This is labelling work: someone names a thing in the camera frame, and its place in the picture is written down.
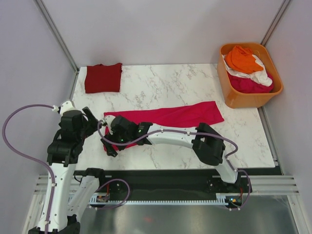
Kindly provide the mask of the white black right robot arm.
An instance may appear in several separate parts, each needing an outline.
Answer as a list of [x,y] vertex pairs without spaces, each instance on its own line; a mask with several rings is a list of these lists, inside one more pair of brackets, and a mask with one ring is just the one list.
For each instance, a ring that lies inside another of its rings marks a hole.
[[213,166],[220,175],[221,185],[234,192],[241,186],[238,169],[229,161],[229,156],[238,151],[238,145],[221,136],[206,123],[196,127],[178,128],[152,122],[138,124],[123,116],[108,115],[97,124],[97,130],[107,127],[109,132],[100,134],[107,155],[116,157],[117,151],[126,146],[167,144],[191,149],[199,161]]

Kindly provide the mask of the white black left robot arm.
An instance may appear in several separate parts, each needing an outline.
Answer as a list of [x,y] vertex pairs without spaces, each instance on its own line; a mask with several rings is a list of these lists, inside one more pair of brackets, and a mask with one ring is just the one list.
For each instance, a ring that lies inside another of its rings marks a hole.
[[60,115],[59,129],[47,149],[51,173],[45,203],[38,224],[28,231],[30,234],[78,234],[81,217],[93,193],[107,186],[102,169],[88,168],[76,194],[69,197],[78,157],[85,139],[97,131],[98,120],[88,107],[80,111],[62,105]]

